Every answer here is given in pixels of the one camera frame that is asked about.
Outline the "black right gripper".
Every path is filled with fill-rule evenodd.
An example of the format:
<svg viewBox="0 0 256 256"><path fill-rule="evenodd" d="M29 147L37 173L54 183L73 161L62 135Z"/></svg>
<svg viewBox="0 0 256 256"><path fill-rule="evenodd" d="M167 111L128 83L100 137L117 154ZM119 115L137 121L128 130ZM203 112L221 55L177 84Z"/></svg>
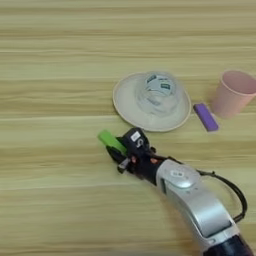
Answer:
<svg viewBox="0 0 256 256"><path fill-rule="evenodd" d="M116 137L116 139L125 146L123 137ZM158 156L154 147L130 155L122 153L112 146L107 146L106 149L112 160L117 164L119 173L128 171L139 179L146 179L153 185L156 184L157 170L166 160L166 157Z"/></svg>

